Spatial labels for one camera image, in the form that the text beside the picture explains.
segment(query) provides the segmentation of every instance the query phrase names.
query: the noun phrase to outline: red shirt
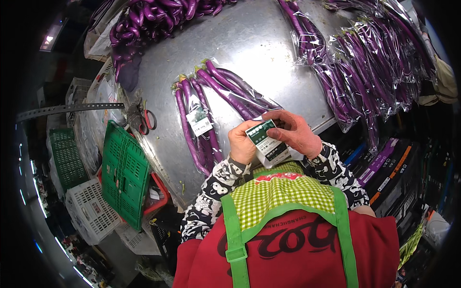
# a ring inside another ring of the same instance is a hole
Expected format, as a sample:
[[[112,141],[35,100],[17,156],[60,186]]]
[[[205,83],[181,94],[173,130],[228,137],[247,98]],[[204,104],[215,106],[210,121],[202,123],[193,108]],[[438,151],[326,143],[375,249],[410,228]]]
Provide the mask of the red shirt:
[[[349,211],[349,222],[360,288],[391,287],[400,257],[395,219]],[[336,227],[318,214],[289,211],[247,246],[251,288],[346,287]],[[173,288],[232,288],[226,249],[221,215],[203,240],[179,246]]]

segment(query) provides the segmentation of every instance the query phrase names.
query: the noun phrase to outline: arm sleeve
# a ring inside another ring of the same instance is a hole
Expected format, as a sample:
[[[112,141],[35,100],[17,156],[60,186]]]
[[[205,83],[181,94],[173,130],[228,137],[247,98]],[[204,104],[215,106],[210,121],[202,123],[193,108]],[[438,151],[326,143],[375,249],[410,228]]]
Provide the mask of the arm sleeve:
[[[322,143],[320,154],[312,160],[307,160],[315,169],[315,178],[322,184],[339,188],[346,196],[348,208],[351,210],[361,205],[370,205],[365,189],[361,187],[352,171],[339,160],[336,146]]]
[[[213,227],[221,208],[221,197],[234,191],[238,180],[249,174],[249,165],[227,157],[213,167],[210,176],[201,186],[195,203],[191,204],[181,222],[181,241],[203,239]]]

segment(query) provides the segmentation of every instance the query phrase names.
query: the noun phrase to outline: hand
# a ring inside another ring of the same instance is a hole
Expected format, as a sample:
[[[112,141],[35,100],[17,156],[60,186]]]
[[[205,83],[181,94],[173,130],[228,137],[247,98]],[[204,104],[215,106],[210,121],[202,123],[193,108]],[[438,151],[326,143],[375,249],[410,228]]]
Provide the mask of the hand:
[[[253,160],[256,154],[256,146],[250,138],[248,138],[245,130],[258,124],[261,124],[261,122],[248,120],[238,125],[227,134],[230,143],[230,157],[238,163],[248,165],[251,160]]]
[[[274,110],[264,113],[262,118],[274,120],[278,127],[269,129],[267,136],[285,142],[309,159],[314,159],[322,151],[322,140],[312,133],[303,117],[286,110]]]

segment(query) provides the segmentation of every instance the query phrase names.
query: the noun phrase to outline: green checkered apron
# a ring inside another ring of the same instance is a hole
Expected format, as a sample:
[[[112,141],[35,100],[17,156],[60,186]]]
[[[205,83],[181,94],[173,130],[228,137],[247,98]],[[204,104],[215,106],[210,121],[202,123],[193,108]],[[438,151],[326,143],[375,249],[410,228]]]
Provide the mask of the green checkered apron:
[[[317,213],[336,226],[348,288],[358,287],[357,267],[344,194],[304,175],[294,162],[253,171],[253,180],[221,198],[227,233],[226,259],[234,288],[249,288],[245,243],[271,219],[290,210]]]

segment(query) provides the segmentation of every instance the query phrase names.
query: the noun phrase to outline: person's left hand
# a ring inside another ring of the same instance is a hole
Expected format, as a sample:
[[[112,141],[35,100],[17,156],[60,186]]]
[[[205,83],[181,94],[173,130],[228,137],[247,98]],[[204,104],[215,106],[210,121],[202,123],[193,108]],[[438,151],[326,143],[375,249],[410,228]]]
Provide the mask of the person's left hand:
[[[256,154],[256,146],[248,138],[245,130],[258,124],[261,124],[261,122],[248,120],[238,125],[227,134],[230,143],[230,157],[238,163],[248,165],[251,160],[253,160]]]

